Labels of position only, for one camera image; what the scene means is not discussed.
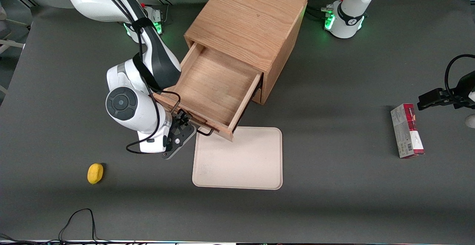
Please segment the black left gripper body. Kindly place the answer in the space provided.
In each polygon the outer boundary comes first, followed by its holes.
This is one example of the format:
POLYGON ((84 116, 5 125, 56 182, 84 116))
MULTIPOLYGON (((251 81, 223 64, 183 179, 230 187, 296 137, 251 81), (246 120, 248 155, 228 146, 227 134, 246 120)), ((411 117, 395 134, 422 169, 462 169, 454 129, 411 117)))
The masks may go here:
POLYGON ((474 100, 470 98, 470 94, 474 94, 475 72, 472 71, 463 76, 453 89, 449 88, 448 78, 449 72, 447 72, 447 91, 454 109, 462 107, 475 109, 474 100))

